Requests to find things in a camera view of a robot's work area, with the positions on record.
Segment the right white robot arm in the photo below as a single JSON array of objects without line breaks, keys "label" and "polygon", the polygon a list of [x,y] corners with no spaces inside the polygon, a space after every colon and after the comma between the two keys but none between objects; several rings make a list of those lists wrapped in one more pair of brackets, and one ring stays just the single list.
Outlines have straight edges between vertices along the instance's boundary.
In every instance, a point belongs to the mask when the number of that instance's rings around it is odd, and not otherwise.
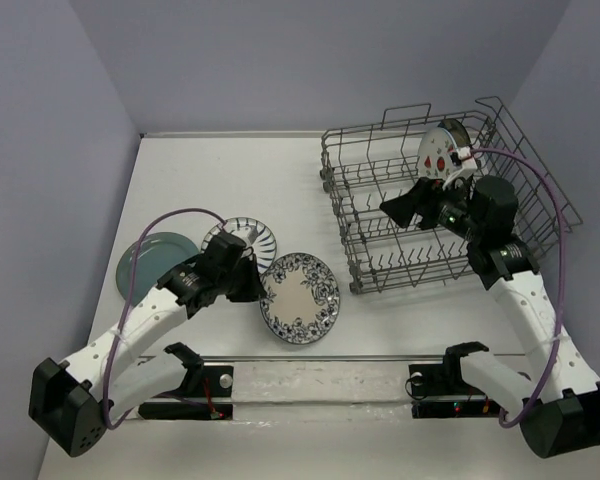
[{"label": "right white robot arm", "polygon": [[529,448],[549,458],[600,446],[600,377],[581,357],[547,296],[539,264],[515,234],[519,202],[505,179],[487,175],[444,187],[420,178],[405,194],[381,203],[397,226],[443,227],[467,243],[467,258],[523,347],[529,375],[507,367],[478,341],[446,349],[439,364],[416,373],[418,396],[473,388],[501,408],[504,428],[520,428]]}]

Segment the white strawberry pattern plate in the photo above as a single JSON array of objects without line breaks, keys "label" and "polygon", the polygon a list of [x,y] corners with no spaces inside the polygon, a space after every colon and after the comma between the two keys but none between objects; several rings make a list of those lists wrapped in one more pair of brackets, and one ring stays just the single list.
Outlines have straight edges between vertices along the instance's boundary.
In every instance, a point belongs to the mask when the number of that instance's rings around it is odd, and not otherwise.
[{"label": "white strawberry pattern plate", "polygon": [[456,148],[456,142],[448,130],[442,127],[428,130],[418,148],[418,176],[446,180],[455,171],[451,154]]}]

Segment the white blue striped plate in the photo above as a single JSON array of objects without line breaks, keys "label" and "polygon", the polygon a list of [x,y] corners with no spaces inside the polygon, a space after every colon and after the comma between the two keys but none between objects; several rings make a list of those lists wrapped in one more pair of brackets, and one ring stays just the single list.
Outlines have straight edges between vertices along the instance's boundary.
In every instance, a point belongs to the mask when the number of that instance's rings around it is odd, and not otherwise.
[{"label": "white blue striped plate", "polygon": [[271,229],[262,221],[251,217],[232,217],[215,225],[202,240],[200,250],[204,251],[212,237],[221,230],[241,238],[253,249],[261,272],[269,268],[277,256],[277,241]]}]

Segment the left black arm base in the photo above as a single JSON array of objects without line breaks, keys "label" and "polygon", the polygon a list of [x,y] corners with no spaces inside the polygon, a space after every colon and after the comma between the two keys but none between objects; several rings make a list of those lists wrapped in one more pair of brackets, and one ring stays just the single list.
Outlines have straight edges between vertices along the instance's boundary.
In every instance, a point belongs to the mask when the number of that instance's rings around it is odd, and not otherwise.
[{"label": "left black arm base", "polygon": [[143,420],[228,421],[233,417],[232,388],[234,367],[206,365],[200,374],[185,379],[174,391],[154,397],[137,410]]}]

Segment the blue floral pattern plate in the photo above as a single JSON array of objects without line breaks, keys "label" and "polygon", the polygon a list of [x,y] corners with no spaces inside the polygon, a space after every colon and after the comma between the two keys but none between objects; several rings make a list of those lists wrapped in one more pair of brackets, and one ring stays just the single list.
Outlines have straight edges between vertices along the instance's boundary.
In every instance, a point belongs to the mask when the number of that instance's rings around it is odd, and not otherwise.
[{"label": "blue floral pattern plate", "polygon": [[262,283],[267,292],[260,301],[263,320],[282,341],[310,345],[336,323],[340,289],[334,273],[318,257],[303,252],[283,255],[265,272]]}]

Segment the dark striped rim plate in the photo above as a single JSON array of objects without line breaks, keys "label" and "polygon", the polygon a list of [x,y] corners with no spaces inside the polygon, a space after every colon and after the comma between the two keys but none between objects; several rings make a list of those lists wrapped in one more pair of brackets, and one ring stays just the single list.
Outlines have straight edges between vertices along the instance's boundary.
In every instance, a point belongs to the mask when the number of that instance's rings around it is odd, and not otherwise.
[{"label": "dark striped rim plate", "polygon": [[438,126],[445,129],[453,138],[459,148],[471,147],[472,141],[464,125],[455,118],[442,120]]}]

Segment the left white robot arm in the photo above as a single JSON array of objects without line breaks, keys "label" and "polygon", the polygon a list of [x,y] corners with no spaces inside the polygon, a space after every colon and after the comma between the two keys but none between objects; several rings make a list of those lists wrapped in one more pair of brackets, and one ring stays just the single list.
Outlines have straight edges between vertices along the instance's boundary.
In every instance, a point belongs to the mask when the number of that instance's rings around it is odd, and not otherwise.
[{"label": "left white robot arm", "polygon": [[219,297],[252,303],[265,295],[253,247],[220,232],[202,253],[163,274],[133,309],[124,309],[121,324],[59,362],[39,363],[29,417],[68,456],[85,454],[144,401],[199,388],[204,361],[198,354],[177,342],[142,361],[149,347]]}]

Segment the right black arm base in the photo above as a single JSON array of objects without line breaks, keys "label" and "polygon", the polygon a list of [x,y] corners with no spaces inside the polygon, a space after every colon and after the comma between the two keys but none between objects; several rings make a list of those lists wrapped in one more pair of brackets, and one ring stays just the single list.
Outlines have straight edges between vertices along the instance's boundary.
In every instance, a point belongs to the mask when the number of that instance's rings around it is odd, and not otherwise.
[{"label": "right black arm base", "polygon": [[500,405],[477,388],[452,384],[442,364],[411,364],[405,392],[416,420],[497,418],[500,412]]}]

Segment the plain teal plate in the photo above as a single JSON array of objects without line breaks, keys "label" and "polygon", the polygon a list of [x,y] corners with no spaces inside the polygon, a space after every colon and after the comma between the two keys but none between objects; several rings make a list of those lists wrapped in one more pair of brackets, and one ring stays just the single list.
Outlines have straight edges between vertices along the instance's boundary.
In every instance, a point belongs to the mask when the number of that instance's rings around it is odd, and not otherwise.
[{"label": "plain teal plate", "polygon": [[177,264],[199,253],[199,248],[188,237],[175,232],[149,234],[142,243],[136,263],[136,276],[130,288],[131,262],[136,245],[132,244],[121,256],[115,273],[120,295],[136,306],[155,285],[156,281]]}]

